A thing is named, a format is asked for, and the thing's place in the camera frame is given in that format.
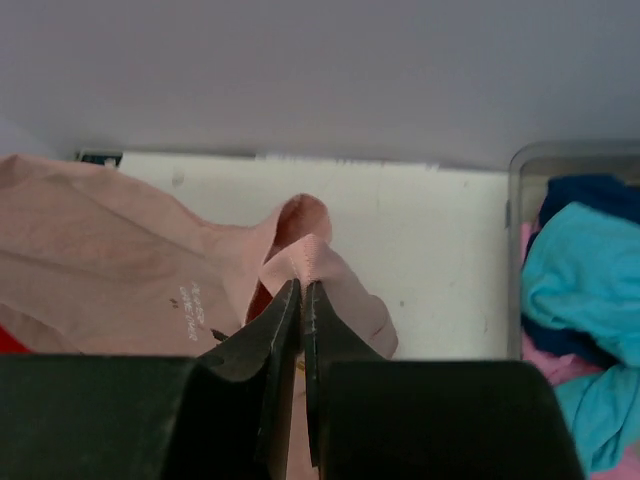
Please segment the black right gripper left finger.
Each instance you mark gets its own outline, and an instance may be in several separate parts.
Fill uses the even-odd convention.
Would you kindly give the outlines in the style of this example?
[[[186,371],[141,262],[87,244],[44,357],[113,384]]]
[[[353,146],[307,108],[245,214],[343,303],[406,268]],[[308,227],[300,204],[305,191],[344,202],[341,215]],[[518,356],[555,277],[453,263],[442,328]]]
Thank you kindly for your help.
[[[5,479],[282,479],[301,286],[198,358],[5,355]]]

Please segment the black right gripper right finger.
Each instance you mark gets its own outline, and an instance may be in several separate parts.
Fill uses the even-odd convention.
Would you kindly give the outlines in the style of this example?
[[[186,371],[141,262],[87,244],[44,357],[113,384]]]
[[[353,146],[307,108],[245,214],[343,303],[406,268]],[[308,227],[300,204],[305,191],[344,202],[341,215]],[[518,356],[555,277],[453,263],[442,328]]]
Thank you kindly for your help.
[[[323,479],[580,479],[551,385],[518,360],[393,361],[334,310],[304,313],[309,448]]]

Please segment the dusty pink t-shirt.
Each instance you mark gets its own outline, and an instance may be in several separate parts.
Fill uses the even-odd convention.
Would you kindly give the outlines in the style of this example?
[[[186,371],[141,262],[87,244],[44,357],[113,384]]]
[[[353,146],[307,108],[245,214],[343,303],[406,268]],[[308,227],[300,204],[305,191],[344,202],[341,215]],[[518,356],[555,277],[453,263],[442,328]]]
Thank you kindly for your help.
[[[398,337],[383,301],[331,248],[326,206],[299,194],[253,226],[208,222],[104,166],[1,162],[1,326],[33,354],[198,358],[255,320],[289,281],[321,283],[383,358]],[[313,479],[295,366],[286,476]]]

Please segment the folded red t-shirt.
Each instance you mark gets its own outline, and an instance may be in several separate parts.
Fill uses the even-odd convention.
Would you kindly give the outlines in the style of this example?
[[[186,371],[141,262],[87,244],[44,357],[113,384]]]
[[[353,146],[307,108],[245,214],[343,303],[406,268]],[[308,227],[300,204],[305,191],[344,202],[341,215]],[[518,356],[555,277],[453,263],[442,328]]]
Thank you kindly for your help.
[[[1,354],[33,354],[35,350],[21,331],[1,326]]]

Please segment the blue label sticker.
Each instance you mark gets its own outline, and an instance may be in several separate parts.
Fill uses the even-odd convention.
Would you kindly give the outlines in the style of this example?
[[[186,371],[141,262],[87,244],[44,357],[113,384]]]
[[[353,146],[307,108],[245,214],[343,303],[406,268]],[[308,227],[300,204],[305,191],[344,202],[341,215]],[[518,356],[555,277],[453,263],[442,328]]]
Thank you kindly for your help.
[[[76,153],[76,160],[81,163],[105,166],[118,169],[123,158],[121,151],[111,150],[80,150]]]

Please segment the clear plastic bin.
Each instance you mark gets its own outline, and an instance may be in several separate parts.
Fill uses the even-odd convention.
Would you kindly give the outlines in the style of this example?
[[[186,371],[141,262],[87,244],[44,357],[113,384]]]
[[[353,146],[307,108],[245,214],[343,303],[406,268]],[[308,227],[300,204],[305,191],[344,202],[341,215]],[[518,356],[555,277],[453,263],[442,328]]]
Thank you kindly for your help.
[[[521,357],[521,224],[533,219],[546,195],[548,179],[571,174],[611,174],[639,183],[637,139],[536,142],[521,148],[508,170],[505,225],[508,228],[507,357]]]

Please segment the navy blue t-shirt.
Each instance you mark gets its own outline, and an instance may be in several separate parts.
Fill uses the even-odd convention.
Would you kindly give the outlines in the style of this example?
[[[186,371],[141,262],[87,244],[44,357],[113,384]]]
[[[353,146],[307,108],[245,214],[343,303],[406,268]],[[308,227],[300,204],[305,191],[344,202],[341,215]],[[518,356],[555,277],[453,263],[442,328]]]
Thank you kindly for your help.
[[[521,274],[534,345],[608,367],[639,363],[639,193],[610,175],[549,180]]]

